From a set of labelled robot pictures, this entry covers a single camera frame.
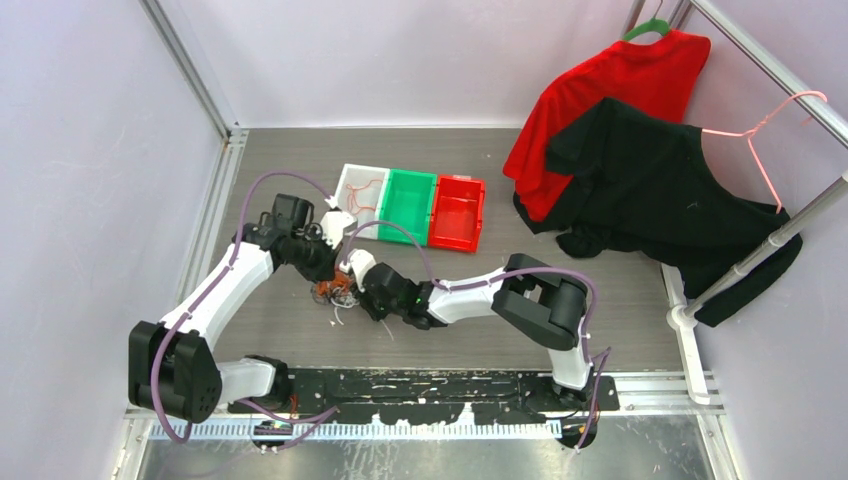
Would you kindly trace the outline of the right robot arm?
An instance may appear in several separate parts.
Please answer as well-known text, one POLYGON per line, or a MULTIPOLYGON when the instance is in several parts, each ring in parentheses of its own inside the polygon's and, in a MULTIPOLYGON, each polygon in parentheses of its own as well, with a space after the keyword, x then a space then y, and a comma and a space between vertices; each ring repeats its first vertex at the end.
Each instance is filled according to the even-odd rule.
POLYGON ((340 265, 354 280, 359 304, 375 321, 389 315, 420 330, 461 320, 498 316, 548 351, 553 389, 567 410, 594 396, 595 366, 588 353, 587 324, 597 305, 595 285, 584 274, 549 266, 516 253, 477 277, 414 282, 363 250, 340 265))

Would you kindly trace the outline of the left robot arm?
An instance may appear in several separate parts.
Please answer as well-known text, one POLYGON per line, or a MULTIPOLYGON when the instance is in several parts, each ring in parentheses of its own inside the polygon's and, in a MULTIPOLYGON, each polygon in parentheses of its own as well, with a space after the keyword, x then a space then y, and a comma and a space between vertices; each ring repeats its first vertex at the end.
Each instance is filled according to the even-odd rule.
POLYGON ((249 296, 282 266, 307 282, 336 276, 343 239, 355 216, 328 201, 314 205, 279 194, 258 222, 246 223, 224 258, 201 284, 158 322, 139 322, 128 339, 128 400, 137 407, 199 424, 216 407, 247 399, 269 413, 290 403, 293 387, 285 362, 259 354, 218 362, 214 347, 249 296))

